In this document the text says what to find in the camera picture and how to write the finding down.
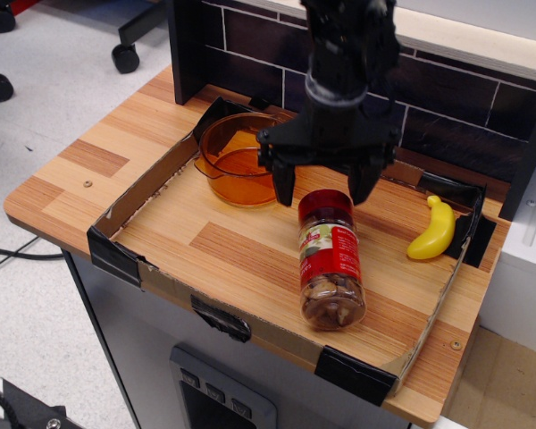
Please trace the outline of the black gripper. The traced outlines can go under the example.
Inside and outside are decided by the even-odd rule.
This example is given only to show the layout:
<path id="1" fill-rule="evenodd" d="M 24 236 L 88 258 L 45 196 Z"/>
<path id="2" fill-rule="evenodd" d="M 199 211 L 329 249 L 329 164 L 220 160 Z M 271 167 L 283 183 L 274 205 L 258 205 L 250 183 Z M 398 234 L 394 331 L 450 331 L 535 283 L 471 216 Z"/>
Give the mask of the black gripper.
<path id="1" fill-rule="evenodd" d="M 331 108 L 308 102 L 292 119 L 257 134 L 258 163 L 272 169 L 278 202 L 291 206 L 297 165 L 348 169 L 348 190 L 354 206 L 365 202 L 394 162 L 400 128 L 363 107 Z"/>

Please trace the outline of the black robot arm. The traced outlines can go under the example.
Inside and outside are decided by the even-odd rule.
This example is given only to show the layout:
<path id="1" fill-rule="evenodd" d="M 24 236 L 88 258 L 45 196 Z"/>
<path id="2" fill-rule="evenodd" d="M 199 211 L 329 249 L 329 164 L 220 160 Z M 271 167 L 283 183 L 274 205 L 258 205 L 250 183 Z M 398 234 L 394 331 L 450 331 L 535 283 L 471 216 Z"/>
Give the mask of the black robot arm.
<path id="1" fill-rule="evenodd" d="M 258 163 L 272 174 L 277 200 L 290 206 L 301 165 L 348 177 L 356 205 L 365 202 L 395 159 L 401 131 L 364 110 L 369 87 L 398 64 L 393 1 L 304 1 L 313 43 L 299 114 L 260 130 Z"/>

